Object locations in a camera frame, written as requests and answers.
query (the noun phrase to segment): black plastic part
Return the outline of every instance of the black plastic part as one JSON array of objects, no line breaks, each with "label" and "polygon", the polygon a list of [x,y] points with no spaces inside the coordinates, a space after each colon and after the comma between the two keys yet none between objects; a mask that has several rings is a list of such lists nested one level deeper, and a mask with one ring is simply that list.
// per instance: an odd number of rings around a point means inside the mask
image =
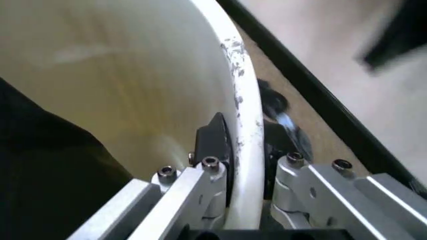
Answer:
[{"label": "black plastic part", "polygon": [[425,186],[421,185],[372,133],[238,0],[216,1],[256,42],[283,76],[290,81],[336,135],[353,151],[369,172],[373,174],[387,173],[427,199]]},{"label": "black plastic part", "polygon": [[271,200],[275,185],[278,160],[290,152],[294,145],[282,125],[264,120],[264,199]]},{"label": "black plastic part", "polygon": [[197,130],[193,167],[209,156],[217,157],[227,168],[226,205],[228,207],[234,182],[234,155],[230,133],[224,116],[220,112],[213,116],[208,125]]},{"label": "black plastic part", "polygon": [[178,240],[352,240],[343,229],[305,230],[188,230]]}]

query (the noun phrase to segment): bolt head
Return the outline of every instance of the bolt head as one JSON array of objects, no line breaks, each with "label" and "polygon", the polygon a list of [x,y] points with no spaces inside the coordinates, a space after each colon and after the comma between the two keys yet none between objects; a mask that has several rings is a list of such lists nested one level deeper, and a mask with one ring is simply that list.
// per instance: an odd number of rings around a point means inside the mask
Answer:
[{"label": "bolt head", "polygon": [[351,170],[353,168],[353,165],[344,159],[336,159],[332,162],[332,168],[337,170],[338,172]]},{"label": "bolt head", "polygon": [[292,167],[301,168],[304,166],[304,157],[297,151],[289,152],[286,155],[286,160]]},{"label": "bolt head", "polygon": [[162,184],[171,184],[177,179],[177,169],[173,166],[164,166],[157,171],[157,176]]},{"label": "bolt head", "polygon": [[343,159],[336,159],[332,162],[332,168],[335,169],[341,176],[347,179],[353,179],[355,177],[354,172],[352,171],[353,165]]},{"label": "bolt head", "polygon": [[215,156],[207,156],[201,160],[201,167],[205,171],[216,173],[220,170],[220,160]]},{"label": "bolt head", "polygon": [[196,158],[193,151],[190,151],[188,153],[188,164],[190,164],[191,166],[196,165]]}]

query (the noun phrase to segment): floor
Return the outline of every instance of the floor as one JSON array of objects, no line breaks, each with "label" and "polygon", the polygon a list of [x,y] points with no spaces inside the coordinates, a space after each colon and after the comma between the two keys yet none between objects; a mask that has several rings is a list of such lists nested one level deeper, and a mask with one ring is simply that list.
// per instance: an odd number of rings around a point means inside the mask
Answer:
[{"label": "floor", "polygon": [[290,103],[289,115],[310,138],[313,147],[314,163],[331,164],[335,159],[345,159],[353,164],[354,171],[358,176],[369,174],[353,152],[280,73],[267,56],[258,48],[257,44],[239,26],[237,26],[237,29],[249,52],[256,76],[268,81],[271,87],[288,99]]}]

